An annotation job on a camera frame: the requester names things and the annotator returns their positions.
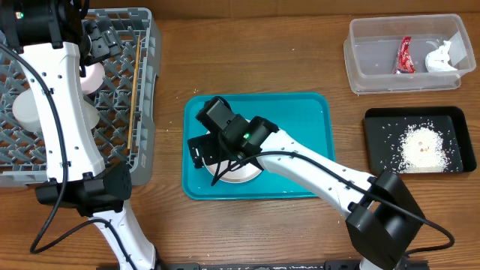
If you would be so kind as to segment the grey metal bowl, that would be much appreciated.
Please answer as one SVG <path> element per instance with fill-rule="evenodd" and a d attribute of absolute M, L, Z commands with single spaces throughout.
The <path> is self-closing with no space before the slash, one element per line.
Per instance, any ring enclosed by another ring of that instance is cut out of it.
<path fill-rule="evenodd" d="M 28 132 L 41 131 L 40 117 L 31 89 L 19 94 L 12 106 L 13 116 L 19 125 Z"/>

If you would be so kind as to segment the white napkin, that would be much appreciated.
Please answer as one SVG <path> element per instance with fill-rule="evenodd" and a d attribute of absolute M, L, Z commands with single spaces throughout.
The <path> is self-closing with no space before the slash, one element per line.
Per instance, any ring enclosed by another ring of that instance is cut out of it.
<path fill-rule="evenodd" d="M 425 57 L 425 66 L 429 73 L 456 71 L 457 68 L 449 64 L 449 50 L 452 42 L 444 40 L 443 45 L 436 50 L 429 52 Z"/>

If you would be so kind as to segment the small white bowl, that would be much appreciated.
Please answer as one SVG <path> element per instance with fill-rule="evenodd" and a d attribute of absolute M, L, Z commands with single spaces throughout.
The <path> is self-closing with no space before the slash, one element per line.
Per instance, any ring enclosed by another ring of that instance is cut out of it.
<path fill-rule="evenodd" d="M 104 83 L 104 66 L 98 62 L 85 67 L 85 77 L 80 78 L 82 93 L 90 95 L 96 92 Z"/>

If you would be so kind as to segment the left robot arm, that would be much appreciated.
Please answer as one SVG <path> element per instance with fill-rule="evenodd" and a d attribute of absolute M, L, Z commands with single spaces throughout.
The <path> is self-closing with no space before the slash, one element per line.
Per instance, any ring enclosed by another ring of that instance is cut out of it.
<path fill-rule="evenodd" d="M 46 147 L 47 180 L 36 197 L 94 224 L 120 269 L 159 269 L 161 258 L 131 208 L 128 165 L 106 165 L 89 126 L 80 80 L 88 66 L 119 55 L 122 42 L 87 19 L 88 8 L 87 1 L 1 3 L 1 49 L 22 66 Z"/>

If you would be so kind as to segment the wooden chopstick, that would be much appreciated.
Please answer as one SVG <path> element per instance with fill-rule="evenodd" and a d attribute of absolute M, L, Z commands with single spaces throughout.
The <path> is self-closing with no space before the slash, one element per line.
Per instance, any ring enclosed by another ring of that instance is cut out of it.
<path fill-rule="evenodd" d="M 140 53 L 141 53 L 141 37 L 138 36 L 137 38 L 137 46 L 136 46 L 136 58 L 135 58 L 135 66 L 134 66 L 134 73 L 133 73 L 133 86 L 130 96 L 130 118 L 129 118 L 129 128 L 128 128 L 128 141 L 127 141 L 127 149 L 130 150 L 133 142 L 133 129 L 134 129 L 134 119 L 135 119 L 135 110 L 136 110 L 136 102 L 137 102 L 137 86 L 138 86 L 138 73 L 140 67 Z"/>

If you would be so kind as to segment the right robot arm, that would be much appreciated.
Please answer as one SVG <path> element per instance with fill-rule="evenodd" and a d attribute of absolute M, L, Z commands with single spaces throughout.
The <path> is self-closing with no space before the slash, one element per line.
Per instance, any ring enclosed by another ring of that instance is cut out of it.
<path fill-rule="evenodd" d="M 208 134 L 187 144 L 197 168 L 217 166 L 214 180 L 251 164 L 301 185 L 345 219 L 352 246 L 362 255 L 358 269 L 409 269 L 407 248 L 424 214 L 393 172 L 378 176 L 340 165 L 296 142 L 285 130 L 256 116 L 235 114 L 222 97 L 196 114 Z"/>

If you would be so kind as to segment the white cup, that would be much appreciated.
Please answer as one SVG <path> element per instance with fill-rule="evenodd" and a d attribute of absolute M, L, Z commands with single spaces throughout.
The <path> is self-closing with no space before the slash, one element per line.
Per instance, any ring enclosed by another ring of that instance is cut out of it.
<path fill-rule="evenodd" d="M 100 116 L 98 115 L 98 110 L 92 106 L 87 101 L 83 101 L 83 107 L 85 109 L 85 119 L 88 128 L 91 130 L 96 127 L 98 122 L 100 121 Z"/>

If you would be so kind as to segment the pile of rice scraps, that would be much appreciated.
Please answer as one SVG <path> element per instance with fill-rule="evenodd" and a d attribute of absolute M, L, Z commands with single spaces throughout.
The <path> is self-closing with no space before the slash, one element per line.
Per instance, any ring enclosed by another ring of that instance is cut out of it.
<path fill-rule="evenodd" d="M 384 124 L 382 169 L 398 174 L 455 173 L 463 168 L 455 132 L 442 116 L 403 117 Z"/>

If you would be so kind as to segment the large white plate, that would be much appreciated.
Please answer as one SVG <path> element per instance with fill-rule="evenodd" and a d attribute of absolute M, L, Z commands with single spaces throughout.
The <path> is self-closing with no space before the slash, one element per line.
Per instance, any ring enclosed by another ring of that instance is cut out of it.
<path fill-rule="evenodd" d="M 218 173 L 222 173 L 230 164 L 233 164 L 232 160 L 223 160 L 220 163 L 220 169 Z M 212 175 L 214 175 L 217 171 L 218 163 L 206 165 L 204 161 L 204 165 Z M 261 169 L 257 168 L 251 163 L 247 163 L 243 166 L 237 165 L 221 176 L 219 181 L 233 184 L 244 183 L 256 178 L 261 172 Z"/>

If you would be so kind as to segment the red sauce packet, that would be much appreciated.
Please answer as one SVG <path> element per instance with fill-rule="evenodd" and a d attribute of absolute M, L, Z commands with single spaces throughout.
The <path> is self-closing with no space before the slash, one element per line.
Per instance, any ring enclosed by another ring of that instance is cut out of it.
<path fill-rule="evenodd" d="M 403 37 L 395 58 L 393 74 L 414 74 L 416 72 L 413 59 L 410 55 L 410 36 Z"/>

